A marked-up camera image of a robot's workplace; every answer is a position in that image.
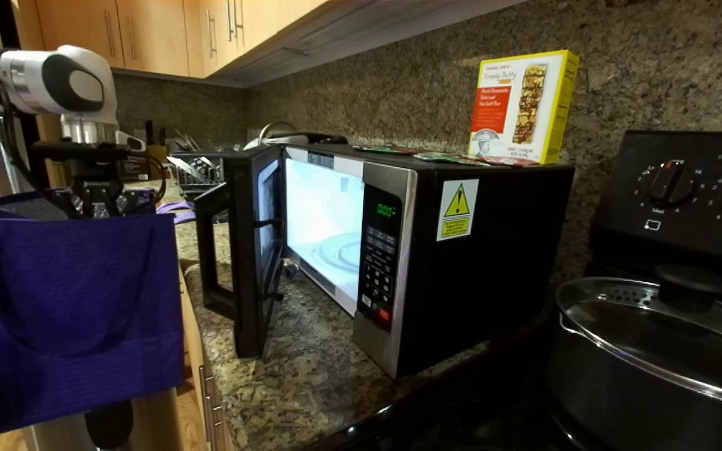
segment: black control panel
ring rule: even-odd
[[[591,227],[722,257],[722,133],[629,130]]]
[[[393,315],[401,224],[401,201],[387,190],[367,185],[359,314],[383,330],[391,330]]]

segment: purple bag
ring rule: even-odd
[[[36,199],[0,201],[0,430],[179,385],[172,216],[37,221],[7,201]]]

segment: open microwave door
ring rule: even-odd
[[[285,249],[283,147],[224,155],[224,184],[192,201],[206,308],[234,318],[236,354],[263,355],[281,300]]]

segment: stove knob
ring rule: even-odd
[[[654,205],[679,205],[694,195],[694,172],[684,165],[684,160],[663,160],[651,172],[647,195]]]

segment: food box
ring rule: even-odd
[[[576,73],[570,50],[481,60],[469,159],[560,164]]]

